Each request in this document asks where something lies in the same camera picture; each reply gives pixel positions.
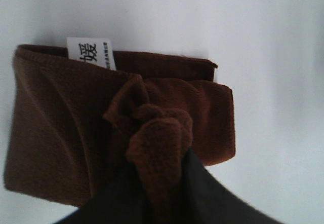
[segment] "brown fabric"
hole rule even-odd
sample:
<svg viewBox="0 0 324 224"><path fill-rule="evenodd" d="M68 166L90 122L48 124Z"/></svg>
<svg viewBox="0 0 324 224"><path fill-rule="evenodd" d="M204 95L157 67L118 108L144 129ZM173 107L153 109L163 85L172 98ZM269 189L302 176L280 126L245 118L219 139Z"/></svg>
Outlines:
<svg viewBox="0 0 324 224"><path fill-rule="evenodd" d="M204 165L235 155L231 90L204 59L114 52L117 71L20 45L7 189L82 206L128 161L156 213L174 202L191 146Z"/></svg>

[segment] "white background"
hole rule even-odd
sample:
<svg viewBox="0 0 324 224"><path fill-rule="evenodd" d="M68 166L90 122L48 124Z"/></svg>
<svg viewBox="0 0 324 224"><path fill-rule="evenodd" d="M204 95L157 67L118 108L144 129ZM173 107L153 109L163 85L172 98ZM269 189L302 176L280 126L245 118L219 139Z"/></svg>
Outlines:
<svg viewBox="0 0 324 224"><path fill-rule="evenodd" d="M203 57L233 89L236 156L208 170L285 223L324 223L324 0L0 0L0 165L18 44L108 37L115 50ZM0 189L0 223L74 208Z"/></svg>

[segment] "brown textile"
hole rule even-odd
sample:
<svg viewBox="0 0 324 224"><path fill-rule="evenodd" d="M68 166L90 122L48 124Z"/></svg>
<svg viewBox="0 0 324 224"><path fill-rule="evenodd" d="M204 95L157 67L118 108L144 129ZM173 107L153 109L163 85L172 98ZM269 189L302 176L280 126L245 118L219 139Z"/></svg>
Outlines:
<svg viewBox="0 0 324 224"><path fill-rule="evenodd" d="M117 71L20 45L5 187L82 206L127 161L156 213L173 202L191 146L205 166L235 155L231 90L204 59L114 51Z"/></svg>

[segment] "chinese character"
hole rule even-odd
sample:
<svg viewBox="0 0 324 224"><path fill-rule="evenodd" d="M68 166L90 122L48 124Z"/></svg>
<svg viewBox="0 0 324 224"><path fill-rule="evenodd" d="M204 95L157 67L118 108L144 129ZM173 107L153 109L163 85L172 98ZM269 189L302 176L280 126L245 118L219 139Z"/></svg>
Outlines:
<svg viewBox="0 0 324 224"><path fill-rule="evenodd" d="M96 57L97 57L96 44L94 44L92 46L89 43L86 43L86 44L79 43L79 47L80 47L80 53L81 53L81 55L83 55L83 57L80 57L80 59L82 59L84 62L92 61L92 60L97 61L97 59L96 59Z"/></svg>

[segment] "folded brown cloth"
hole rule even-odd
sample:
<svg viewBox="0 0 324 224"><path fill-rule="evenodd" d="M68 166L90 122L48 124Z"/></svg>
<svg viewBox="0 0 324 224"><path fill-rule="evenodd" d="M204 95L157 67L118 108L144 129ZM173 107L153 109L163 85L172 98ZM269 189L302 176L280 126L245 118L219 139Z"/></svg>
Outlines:
<svg viewBox="0 0 324 224"><path fill-rule="evenodd" d="M5 187L82 206L133 162L154 213L177 201L189 147L205 166L235 155L231 90L214 63L114 51L117 71L67 49L20 45Z"/></svg>

